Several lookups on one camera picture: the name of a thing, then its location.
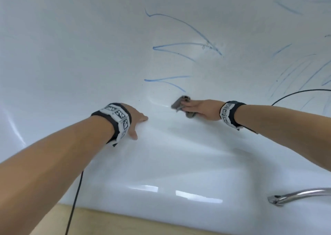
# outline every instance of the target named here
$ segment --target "person's right arm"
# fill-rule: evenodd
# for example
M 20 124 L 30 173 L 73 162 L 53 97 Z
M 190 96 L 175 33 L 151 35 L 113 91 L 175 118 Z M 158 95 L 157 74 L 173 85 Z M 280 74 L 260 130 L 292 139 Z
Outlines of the person's right arm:
M 182 104 L 186 106 L 184 111 L 197 112 L 207 120 L 220 120 L 224 102 L 203 100 Z M 331 171 L 331 118 L 276 106 L 242 105 L 234 119 Z

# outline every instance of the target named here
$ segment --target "chrome grab bar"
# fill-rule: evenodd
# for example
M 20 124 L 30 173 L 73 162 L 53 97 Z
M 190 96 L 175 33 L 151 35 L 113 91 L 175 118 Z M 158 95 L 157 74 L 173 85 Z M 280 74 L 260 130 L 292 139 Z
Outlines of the chrome grab bar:
M 284 204 L 294 200 L 315 196 L 331 196 L 331 188 L 314 188 L 296 191 L 286 195 L 273 195 L 268 197 L 268 201 L 276 206 L 283 206 Z

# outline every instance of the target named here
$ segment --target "wire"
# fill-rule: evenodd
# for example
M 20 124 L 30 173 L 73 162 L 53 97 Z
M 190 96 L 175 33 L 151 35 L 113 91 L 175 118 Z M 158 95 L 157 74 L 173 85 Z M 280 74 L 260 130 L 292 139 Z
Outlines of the wire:
M 287 98 L 287 97 L 289 97 L 289 96 L 291 96 L 291 95 L 295 95 L 295 94 L 299 94 L 299 93 L 303 93 L 303 92 L 308 92 L 308 91 L 330 91 L 330 92 L 331 92 L 330 89 L 309 89 L 309 90 L 297 91 L 297 92 L 294 92 L 294 93 L 292 93 L 292 94 L 286 95 L 286 96 L 282 97 L 281 99 L 275 101 L 275 102 L 272 104 L 272 106 L 275 105 L 276 103 L 278 103 L 279 101 L 281 101 L 282 99 Z M 68 235 L 68 232 L 69 232 L 69 228 L 70 228 L 70 224 L 71 224 L 71 220 L 72 220 L 72 215 L 73 215 L 73 212 L 74 212 L 74 210 L 75 210 L 75 206 L 76 206 L 76 202 L 77 202 L 78 193 L 79 193 L 79 190 L 80 190 L 80 188 L 81 188 L 81 184 L 82 184 L 83 173 L 84 173 L 84 171 L 82 171 L 82 173 L 81 173 L 81 179 L 80 179 L 80 181 L 79 181 L 79 185 L 78 185 L 78 189 L 77 189 L 77 192 L 76 192 L 75 200 L 73 201 L 73 204 L 72 204 L 72 209 L 71 209 L 70 217 L 69 217 L 69 220 L 68 220 L 68 225 L 67 225 L 67 229 L 66 229 L 66 233 L 65 233 L 65 235 Z
M 81 184 L 82 184 L 83 173 L 84 173 L 84 171 L 82 171 L 82 173 L 81 173 L 81 179 L 79 180 L 79 185 L 78 185 L 78 189 L 77 189 L 77 192 L 76 192 L 75 200 L 73 201 L 73 204 L 72 204 L 71 213 L 70 213 L 70 217 L 69 217 L 69 220 L 68 220 L 68 225 L 67 225 L 65 235 L 68 235 L 68 231 L 69 231 L 69 228 L 70 228 L 73 211 L 75 210 L 78 193 L 79 193 L 79 190 L 80 190 Z
M 294 92 L 292 94 L 289 94 L 289 95 L 286 95 L 284 97 L 282 97 L 281 99 L 275 101 L 273 104 L 271 104 L 272 106 L 275 105 L 276 103 L 278 103 L 279 101 L 281 101 L 282 99 L 284 98 L 287 98 L 289 97 L 290 95 L 295 95 L 295 94 L 299 94 L 299 93 L 303 93 L 303 92 L 308 92 L 308 91 L 331 91 L 330 89 L 308 89 L 308 90 L 302 90 L 302 91 L 297 91 L 297 92 Z

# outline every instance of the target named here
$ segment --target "wristband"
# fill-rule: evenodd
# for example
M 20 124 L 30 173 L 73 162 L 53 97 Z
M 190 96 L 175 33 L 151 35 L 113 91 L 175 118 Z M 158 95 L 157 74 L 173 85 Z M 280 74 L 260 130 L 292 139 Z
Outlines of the wristband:
M 110 103 L 101 110 L 91 114 L 91 116 L 94 115 L 102 116 L 113 125 L 115 133 L 107 143 L 112 144 L 114 147 L 125 136 L 132 122 L 131 114 L 120 103 Z
M 223 107 L 221 107 L 221 110 L 219 112 L 219 116 L 221 117 L 223 122 L 225 122 L 228 126 L 230 126 L 232 128 L 235 128 L 237 130 L 240 130 L 242 128 L 249 129 L 245 126 L 242 126 L 242 125 L 238 124 L 234 120 L 234 113 L 242 105 L 246 105 L 246 104 L 242 103 L 242 102 L 238 102 L 238 101 L 228 101 L 223 105 Z

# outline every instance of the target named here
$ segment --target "person's left hand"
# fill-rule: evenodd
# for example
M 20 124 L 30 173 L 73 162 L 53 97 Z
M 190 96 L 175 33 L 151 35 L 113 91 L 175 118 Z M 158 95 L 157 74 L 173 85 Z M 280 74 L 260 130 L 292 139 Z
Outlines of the person's left hand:
M 134 107 L 131 107 L 130 105 L 127 105 L 127 104 L 124 104 L 124 103 L 121 103 L 121 104 L 131 114 L 132 122 L 130 124 L 129 131 L 128 131 L 129 136 L 131 136 L 133 140 L 137 140 L 138 136 L 137 136 L 137 133 L 136 133 L 136 130 L 135 130 L 136 125 L 137 125 L 137 123 L 147 121 L 148 117 L 145 116 L 143 113 L 140 113 L 138 110 L 136 110 Z

